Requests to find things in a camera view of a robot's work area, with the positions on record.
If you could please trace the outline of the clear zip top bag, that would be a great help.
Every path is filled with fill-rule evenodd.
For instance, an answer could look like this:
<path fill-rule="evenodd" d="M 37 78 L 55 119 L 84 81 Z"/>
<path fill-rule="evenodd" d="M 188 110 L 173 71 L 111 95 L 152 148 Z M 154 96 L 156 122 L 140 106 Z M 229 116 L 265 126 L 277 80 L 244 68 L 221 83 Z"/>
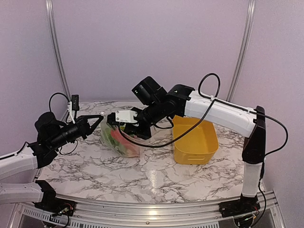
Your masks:
<path fill-rule="evenodd" d="M 137 117 L 142 112 L 136 107 L 131 110 L 118 110 L 106 116 L 100 123 L 100 138 L 104 146 L 116 151 L 125 158 L 139 157 L 143 147 L 126 140 L 121 133 L 137 143 L 142 143 L 152 137 L 151 128 L 141 125 Z"/>

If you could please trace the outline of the green grapes toy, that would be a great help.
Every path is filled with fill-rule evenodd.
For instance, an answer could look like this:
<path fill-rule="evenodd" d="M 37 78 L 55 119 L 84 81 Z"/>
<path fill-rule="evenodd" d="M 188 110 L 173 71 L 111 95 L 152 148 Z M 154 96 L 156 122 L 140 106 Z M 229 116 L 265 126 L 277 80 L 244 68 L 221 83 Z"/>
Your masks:
<path fill-rule="evenodd" d="M 101 130 L 102 141 L 109 148 L 112 148 L 121 155 L 125 155 L 125 147 L 112 136 L 113 133 L 114 130 L 111 128 L 105 128 Z"/>

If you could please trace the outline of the orange carrot toy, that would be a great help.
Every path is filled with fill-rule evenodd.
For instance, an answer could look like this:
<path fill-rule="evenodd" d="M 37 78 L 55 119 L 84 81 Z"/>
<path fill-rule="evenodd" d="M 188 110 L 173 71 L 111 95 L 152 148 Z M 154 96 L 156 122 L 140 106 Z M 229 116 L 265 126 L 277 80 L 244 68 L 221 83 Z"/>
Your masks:
<path fill-rule="evenodd" d="M 118 148 L 121 152 L 126 154 L 138 152 L 138 147 L 122 137 L 119 129 L 112 129 L 110 135 L 118 142 Z"/>

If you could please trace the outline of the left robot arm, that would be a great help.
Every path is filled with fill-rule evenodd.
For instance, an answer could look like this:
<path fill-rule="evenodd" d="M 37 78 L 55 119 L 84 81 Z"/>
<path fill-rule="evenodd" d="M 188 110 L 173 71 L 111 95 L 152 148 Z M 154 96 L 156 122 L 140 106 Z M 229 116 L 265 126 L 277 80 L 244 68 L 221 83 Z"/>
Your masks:
<path fill-rule="evenodd" d="M 38 132 L 33 143 L 24 142 L 22 148 L 1 156 L 0 178 L 3 180 L 24 171 L 48 166 L 58 155 L 59 148 L 78 138 L 86 139 L 103 120 L 102 115 L 82 115 L 69 124 L 56 119 L 53 112 L 43 113 L 35 122 Z M 44 180 L 31 183 L 2 183 L 0 185 L 1 204 L 34 202 L 56 211 L 60 201 L 56 191 Z"/>

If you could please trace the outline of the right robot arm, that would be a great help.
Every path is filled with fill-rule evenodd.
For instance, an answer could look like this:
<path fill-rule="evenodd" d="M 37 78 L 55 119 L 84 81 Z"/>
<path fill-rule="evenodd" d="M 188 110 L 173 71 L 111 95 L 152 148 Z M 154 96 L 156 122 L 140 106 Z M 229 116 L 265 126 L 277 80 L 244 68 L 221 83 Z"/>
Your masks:
<path fill-rule="evenodd" d="M 235 208 L 238 212 L 245 213 L 254 205 L 253 198 L 257 196 L 262 163 L 266 156 L 264 108 L 245 108 L 181 84 L 166 91 L 158 84 L 141 82 L 133 88 L 133 93 L 146 106 L 144 109 L 134 107 L 107 116 L 107 123 L 117 127 L 123 138 L 128 141 L 131 140 L 131 135 L 144 140 L 151 138 L 153 125 L 165 117 L 176 116 L 184 119 L 196 118 L 198 122 L 175 137 L 172 143 L 181 141 L 203 121 L 226 127 L 242 135 L 245 138 L 242 151 L 244 179 L 241 197 L 236 201 Z"/>

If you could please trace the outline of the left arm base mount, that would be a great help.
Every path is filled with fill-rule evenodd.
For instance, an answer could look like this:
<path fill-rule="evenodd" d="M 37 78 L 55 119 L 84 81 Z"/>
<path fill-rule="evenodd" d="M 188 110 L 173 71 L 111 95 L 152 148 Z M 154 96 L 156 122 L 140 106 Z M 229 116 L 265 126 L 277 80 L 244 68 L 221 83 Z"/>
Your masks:
<path fill-rule="evenodd" d="M 45 202 L 35 202 L 35 208 L 51 212 L 54 216 L 73 216 L 76 202 L 72 200 L 54 198 Z"/>

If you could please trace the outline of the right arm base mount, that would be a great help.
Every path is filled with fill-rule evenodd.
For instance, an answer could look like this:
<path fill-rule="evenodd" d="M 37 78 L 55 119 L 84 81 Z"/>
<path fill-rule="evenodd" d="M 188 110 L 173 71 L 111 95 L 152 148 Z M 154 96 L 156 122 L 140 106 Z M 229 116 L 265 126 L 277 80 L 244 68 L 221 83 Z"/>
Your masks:
<path fill-rule="evenodd" d="M 219 211 L 223 218 L 250 213 L 260 209 L 258 200 L 241 201 L 240 199 L 221 202 Z"/>

